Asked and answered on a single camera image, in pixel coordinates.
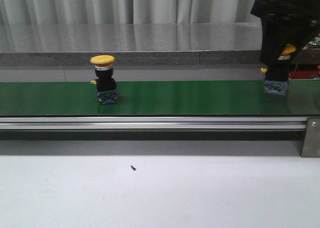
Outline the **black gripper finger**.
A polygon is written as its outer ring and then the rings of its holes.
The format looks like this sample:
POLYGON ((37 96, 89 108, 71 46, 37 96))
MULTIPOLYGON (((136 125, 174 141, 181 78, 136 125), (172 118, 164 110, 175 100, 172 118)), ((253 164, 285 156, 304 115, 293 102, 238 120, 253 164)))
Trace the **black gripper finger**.
POLYGON ((269 68, 286 66, 299 51, 293 40, 299 30, 298 19, 261 19, 260 61, 269 68))
POLYGON ((300 56, 301 50, 320 33, 319 20, 291 20, 287 25, 287 64, 300 56))

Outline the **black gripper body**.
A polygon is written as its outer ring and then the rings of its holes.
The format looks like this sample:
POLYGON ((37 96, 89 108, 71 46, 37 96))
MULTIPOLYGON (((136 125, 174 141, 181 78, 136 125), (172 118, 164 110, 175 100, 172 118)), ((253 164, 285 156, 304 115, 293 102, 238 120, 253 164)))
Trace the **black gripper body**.
POLYGON ((320 0, 255 0, 250 13, 260 19, 318 25, 320 0))

